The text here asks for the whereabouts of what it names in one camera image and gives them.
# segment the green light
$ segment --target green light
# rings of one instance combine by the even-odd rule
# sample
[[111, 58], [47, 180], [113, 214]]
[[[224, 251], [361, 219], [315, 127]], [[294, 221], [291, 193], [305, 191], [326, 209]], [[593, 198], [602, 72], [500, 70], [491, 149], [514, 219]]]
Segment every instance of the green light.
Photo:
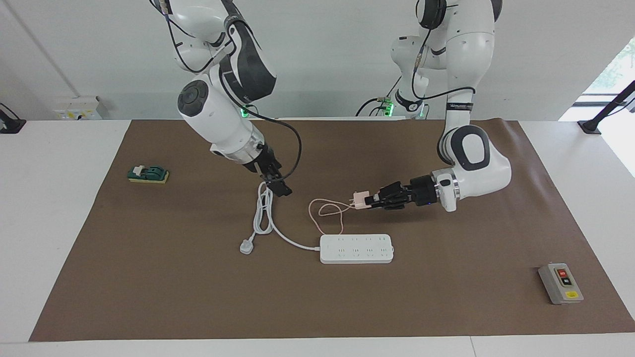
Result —
[[395, 110], [395, 105], [393, 103], [388, 103], [388, 107], [386, 108], [384, 115], [392, 116], [392, 112]]
[[428, 113], [430, 113], [430, 106], [427, 104], [424, 104], [424, 106], [421, 108], [421, 112], [419, 113], [419, 117], [420, 118], [424, 118], [427, 119], [428, 118]]

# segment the wall outlet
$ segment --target wall outlet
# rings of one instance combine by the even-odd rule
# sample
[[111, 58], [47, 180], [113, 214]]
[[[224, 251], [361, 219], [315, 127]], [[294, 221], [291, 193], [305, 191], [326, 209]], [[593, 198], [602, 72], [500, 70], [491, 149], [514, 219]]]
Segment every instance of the wall outlet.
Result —
[[105, 107], [97, 97], [57, 98], [53, 108], [61, 120], [102, 120]]

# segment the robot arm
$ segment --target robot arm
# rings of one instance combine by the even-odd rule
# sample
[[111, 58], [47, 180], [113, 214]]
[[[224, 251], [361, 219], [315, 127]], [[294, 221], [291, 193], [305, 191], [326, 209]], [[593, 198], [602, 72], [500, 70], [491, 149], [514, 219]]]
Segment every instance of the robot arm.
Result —
[[210, 151], [258, 173], [277, 196], [291, 194], [273, 149], [241, 106], [273, 92], [276, 73], [232, 0], [155, 0], [189, 35], [175, 60], [198, 73], [178, 96], [178, 111]]
[[[420, 108], [423, 100], [417, 95], [425, 95], [428, 84], [419, 74], [421, 67], [447, 69], [449, 88], [475, 88], [491, 64], [500, 4], [496, 0], [420, 0], [417, 16], [427, 35], [400, 37], [392, 47], [392, 59], [402, 72], [396, 102], [409, 112]], [[395, 182], [373, 196], [357, 194], [356, 207], [395, 210], [409, 202], [417, 206], [440, 202], [453, 212], [458, 200], [507, 187], [509, 160], [483, 129], [470, 125], [473, 94], [464, 89], [448, 95], [438, 154], [451, 167], [414, 178], [410, 185]]]

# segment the white power cord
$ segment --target white power cord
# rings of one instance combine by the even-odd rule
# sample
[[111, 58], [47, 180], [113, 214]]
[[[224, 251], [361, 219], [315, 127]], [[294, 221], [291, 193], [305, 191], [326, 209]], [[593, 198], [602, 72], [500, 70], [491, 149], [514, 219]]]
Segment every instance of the white power cord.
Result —
[[[320, 226], [319, 226], [318, 222], [316, 221], [316, 219], [313, 218], [313, 213], [311, 212], [311, 206], [315, 202], [327, 202], [327, 203], [323, 204], [322, 207], [320, 207], [319, 210], [317, 211], [317, 215], [318, 216], [327, 217], [327, 216], [338, 215], [338, 214], [340, 215], [340, 227], [341, 227], [341, 230], [340, 230], [340, 232], [338, 234], [344, 233], [344, 212], [350, 210], [351, 208], [355, 208], [355, 206], [347, 204], [347, 203], [338, 202], [338, 201], [331, 201], [330, 199], [324, 199], [324, 198], [316, 198], [313, 201], [311, 201], [311, 203], [309, 203], [309, 217], [311, 218], [313, 223], [315, 223], [318, 231], [320, 233], [322, 233], [322, 234], [326, 234], [326, 233], [324, 233], [324, 231], [322, 231], [322, 229], [320, 228]], [[334, 207], [337, 211], [331, 212], [331, 213], [322, 213], [322, 211], [326, 207]]]
[[[250, 254], [253, 251], [253, 240], [254, 238], [256, 238], [256, 235], [269, 234], [272, 231], [275, 231], [276, 233], [278, 233], [278, 235], [285, 241], [289, 242], [289, 244], [292, 244], [304, 250], [312, 250], [314, 252], [319, 252], [318, 246], [316, 247], [304, 246], [290, 240], [284, 234], [282, 234], [282, 232], [274, 224], [274, 218], [273, 218], [273, 212], [272, 212], [273, 202], [274, 202], [273, 191], [271, 191], [267, 187], [267, 184], [265, 182], [261, 182], [260, 185], [258, 186], [258, 202], [256, 202], [256, 214], [253, 217], [253, 233], [251, 234], [251, 237], [249, 239], [245, 239], [243, 243], [241, 244], [240, 246], [241, 253]], [[267, 227], [265, 229], [262, 229], [262, 226], [261, 226], [262, 218], [265, 215], [265, 211], [267, 212], [267, 220], [269, 221], [269, 224], [267, 224]]]

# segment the power strip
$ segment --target power strip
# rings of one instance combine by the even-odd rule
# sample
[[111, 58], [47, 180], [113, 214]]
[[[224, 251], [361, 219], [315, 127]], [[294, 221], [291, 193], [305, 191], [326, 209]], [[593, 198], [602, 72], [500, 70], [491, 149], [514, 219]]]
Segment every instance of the power strip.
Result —
[[324, 264], [388, 264], [394, 252], [388, 234], [325, 234], [319, 248]]

